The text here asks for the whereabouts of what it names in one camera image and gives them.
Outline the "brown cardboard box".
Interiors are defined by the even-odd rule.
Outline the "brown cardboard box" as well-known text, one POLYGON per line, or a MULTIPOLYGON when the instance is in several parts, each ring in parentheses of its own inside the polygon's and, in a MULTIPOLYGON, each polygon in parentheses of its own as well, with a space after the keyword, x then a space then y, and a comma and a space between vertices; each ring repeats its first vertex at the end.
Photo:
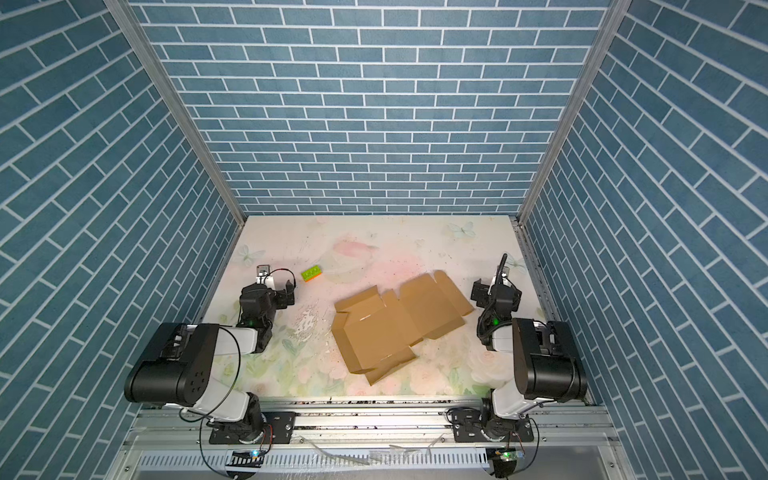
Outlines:
POLYGON ((370 287, 335 303, 331 333, 351 374, 373 385, 412 362, 412 347, 462 327, 473 305, 443 271, 425 273, 397 291, 370 287))

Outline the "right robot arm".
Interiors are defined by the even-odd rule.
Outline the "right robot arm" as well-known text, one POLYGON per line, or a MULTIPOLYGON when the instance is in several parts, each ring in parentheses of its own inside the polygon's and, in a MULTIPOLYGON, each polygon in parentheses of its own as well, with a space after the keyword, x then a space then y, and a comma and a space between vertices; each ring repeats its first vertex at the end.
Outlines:
POLYGON ((528 414, 548 403, 583 400, 588 377, 570 326, 562 321, 519 318, 522 292, 496 278, 477 280, 470 299, 481 309, 476 336, 489 352, 509 353, 513 378, 483 400, 474 427, 488 440, 533 439, 528 414))

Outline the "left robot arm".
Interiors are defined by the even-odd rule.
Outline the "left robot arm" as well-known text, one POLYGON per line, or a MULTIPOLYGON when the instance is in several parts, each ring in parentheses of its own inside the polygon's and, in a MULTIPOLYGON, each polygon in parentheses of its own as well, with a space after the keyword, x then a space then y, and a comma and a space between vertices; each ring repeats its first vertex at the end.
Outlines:
POLYGON ((246 355, 264 352, 276 313, 295 304, 295 289, 294 278, 275 289, 267 273, 241 290, 234 326, 161 324, 128 374, 126 400, 187 409, 211 429, 212 445, 288 444, 294 413, 263 412, 256 394, 214 379, 212 369, 217 356, 234 357, 241 370, 246 355))

